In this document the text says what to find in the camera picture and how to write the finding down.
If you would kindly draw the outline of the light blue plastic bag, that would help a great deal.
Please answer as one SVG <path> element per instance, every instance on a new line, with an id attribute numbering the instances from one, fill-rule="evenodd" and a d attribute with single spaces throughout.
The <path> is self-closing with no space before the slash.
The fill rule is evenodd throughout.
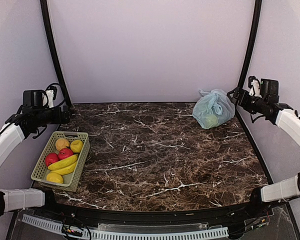
<path id="1" fill-rule="evenodd" d="M 192 116 L 197 120 L 203 129 L 210 129 L 205 126 L 207 115 L 215 115 L 218 118 L 218 126 L 230 121 L 235 116 L 235 105 L 227 97 L 227 93 L 222 89 L 211 91 L 198 90 L 200 99 L 196 102 L 192 110 Z"/>

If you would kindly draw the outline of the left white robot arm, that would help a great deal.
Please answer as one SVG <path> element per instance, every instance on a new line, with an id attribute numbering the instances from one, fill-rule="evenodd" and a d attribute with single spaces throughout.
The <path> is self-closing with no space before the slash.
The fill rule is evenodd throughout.
<path id="1" fill-rule="evenodd" d="M 71 113 L 65 100 L 55 105 L 57 89 L 64 90 L 60 83 L 51 83 L 44 90 L 26 90 L 23 103 L 0 130 L 0 167 L 14 149 L 32 135 L 40 137 L 49 125 L 61 125 L 70 121 Z M 0 217 L 4 213 L 27 208 L 41 208 L 50 218 L 57 218 L 60 206 L 47 198 L 44 191 L 28 189 L 0 189 Z"/>

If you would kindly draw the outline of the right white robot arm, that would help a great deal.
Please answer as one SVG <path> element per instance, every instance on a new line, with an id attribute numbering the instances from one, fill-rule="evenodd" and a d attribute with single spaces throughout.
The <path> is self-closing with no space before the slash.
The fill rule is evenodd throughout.
<path id="1" fill-rule="evenodd" d="M 276 125 L 300 147 L 300 115 L 288 104 L 279 102 L 279 82 L 250 76 L 248 86 L 250 90 L 236 87 L 227 93 L 227 97 L 235 106 L 242 107 L 251 115 L 258 114 L 260 118 L 264 117 Z M 272 205 L 296 198 L 300 198 L 300 172 L 278 183 L 255 188 L 244 210 L 248 216 L 255 218 Z"/>

